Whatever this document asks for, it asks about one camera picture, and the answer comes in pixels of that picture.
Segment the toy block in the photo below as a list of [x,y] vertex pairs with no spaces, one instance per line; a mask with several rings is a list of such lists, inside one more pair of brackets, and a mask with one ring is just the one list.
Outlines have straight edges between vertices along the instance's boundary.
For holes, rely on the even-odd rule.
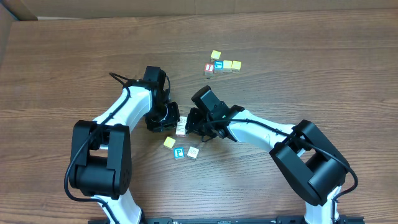
[[233,61],[232,62],[232,72],[233,73],[239,73],[241,72],[241,66],[242,66],[242,62],[239,61]]
[[187,156],[191,159],[197,159],[199,153],[199,149],[190,147]]
[[183,147],[177,147],[174,149],[174,159],[183,159],[185,158],[184,156],[184,148]]
[[187,117],[181,116],[180,121],[177,123],[177,128],[175,129],[175,135],[178,137],[185,137],[186,129],[185,126],[187,125]]
[[207,63],[205,66],[205,75],[213,76],[214,75],[214,65]]
[[175,143],[175,139],[167,137],[166,140],[164,141],[163,145],[169,149],[173,149],[174,143]]
[[214,62],[214,73],[223,73],[223,62],[222,61]]
[[231,71],[232,71],[232,61],[224,60],[223,72],[231,72]]
[[214,50],[214,51],[211,53],[210,61],[211,61],[211,62],[214,62],[215,60],[219,60],[220,57],[221,57],[221,52],[218,52],[218,51]]

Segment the tabletop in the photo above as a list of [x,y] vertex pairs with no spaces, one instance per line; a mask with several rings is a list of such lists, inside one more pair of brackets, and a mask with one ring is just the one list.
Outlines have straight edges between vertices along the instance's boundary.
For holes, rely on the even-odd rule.
[[[207,80],[212,50],[242,61],[241,73]],[[170,77],[182,116],[209,85],[228,106],[264,119],[314,122],[359,178],[339,212],[396,223],[397,62],[398,9],[14,22],[0,71],[0,222],[105,217],[96,203],[63,191],[73,125],[120,96],[108,72],[138,79],[152,65]],[[130,191],[148,217],[304,214],[268,153],[190,134],[176,137],[176,146],[199,148],[197,161],[176,161],[163,147],[174,134],[151,133],[143,119],[131,134]],[[352,183],[347,175],[343,188]]]

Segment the beige wall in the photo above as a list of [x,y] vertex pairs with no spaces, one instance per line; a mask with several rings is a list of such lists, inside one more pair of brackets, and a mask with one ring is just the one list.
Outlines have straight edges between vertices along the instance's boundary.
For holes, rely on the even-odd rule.
[[398,7],[398,0],[5,0],[37,17],[131,17]]
[[11,24],[14,21],[16,20],[10,15],[7,9],[0,4],[0,67],[4,54],[6,53],[6,45]]

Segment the yellow cube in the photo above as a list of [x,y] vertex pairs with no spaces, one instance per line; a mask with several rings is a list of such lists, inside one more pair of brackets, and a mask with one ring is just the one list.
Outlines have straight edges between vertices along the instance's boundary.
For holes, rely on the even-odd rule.
[[210,61],[211,61],[211,62],[214,62],[215,60],[220,59],[220,57],[221,57],[221,52],[218,52],[218,51],[214,50],[214,51],[211,53]]
[[239,61],[233,61],[232,62],[232,72],[233,73],[239,73],[241,71],[241,66],[242,66],[242,62]]
[[175,143],[175,139],[167,137],[166,140],[164,141],[163,145],[169,149],[173,149],[174,143]]
[[231,69],[232,69],[232,61],[224,60],[223,72],[231,72]]

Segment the robotic arm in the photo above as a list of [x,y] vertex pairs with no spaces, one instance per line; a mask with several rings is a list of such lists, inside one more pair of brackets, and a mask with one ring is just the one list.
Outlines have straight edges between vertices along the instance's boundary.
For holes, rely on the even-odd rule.
[[[209,86],[199,90],[192,101],[197,108],[192,108],[188,115],[188,133],[248,142],[269,152],[289,185],[305,200],[307,223],[329,224],[338,220],[332,199],[340,191],[348,171],[332,157],[348,167],[349,164],[313,123],[303,120],[296,126],[277,124],[258,118],[240,106],[228,108]],[[316,150],[304,163],[300,156],[311,150],[309,146],[323,149],[332,157]]]
[[[98,202],[111,223],[138,224],[143,220],[142,210],[128,190],[132,174],[130,133],[143,116],[150,131],[176,127],[180,115],[176,102],[170,102],[170,87],[163,90],[166,78],[163,70],[150,66],[142,80],[124,78],[127,82],[123,83],[116,78],[124,87],[119,99],[101,116],[93,121],[78,121],[73,128],[70,171],[65,177],[73,188],[92,200],[70,198]],[[97,149],[107,149],[108,157],[90,155],[90,150]]]

